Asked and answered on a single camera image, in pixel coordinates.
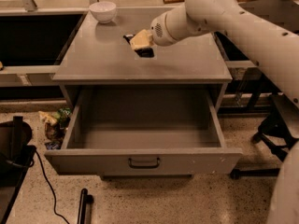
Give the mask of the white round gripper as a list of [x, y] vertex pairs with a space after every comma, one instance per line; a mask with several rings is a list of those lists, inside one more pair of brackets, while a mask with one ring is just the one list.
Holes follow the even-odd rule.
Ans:
[[131, 40], [132, 50], [150, 48], [153, 42], [158, 46], [170, 46], [190, 36], [203, 34], [203, 28], [192, 21], [184, 5], [166, 11], [156, 17], [150, 30], [141, 30]]

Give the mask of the black robot base left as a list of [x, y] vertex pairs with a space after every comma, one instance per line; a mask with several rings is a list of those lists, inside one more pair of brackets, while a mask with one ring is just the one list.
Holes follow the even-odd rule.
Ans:
[[36, 148], [32, 129], [22, 116], [0, 124], [0, 224], [6, 224]]

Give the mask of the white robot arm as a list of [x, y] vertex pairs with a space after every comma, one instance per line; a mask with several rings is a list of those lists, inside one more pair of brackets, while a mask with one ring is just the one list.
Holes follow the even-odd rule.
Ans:
[[[180, 7], [155, 18], [148, 30], [136, 34], [133, 50], [170, 46], [210, 32], [224, 34], [286, 96], [282, 111], [297, 128], [299, 109], [299, 37], [244, 10], [236, 0], [184, 0]], [[298, 224], [299, 148], [283, 161], [266, 224]]]

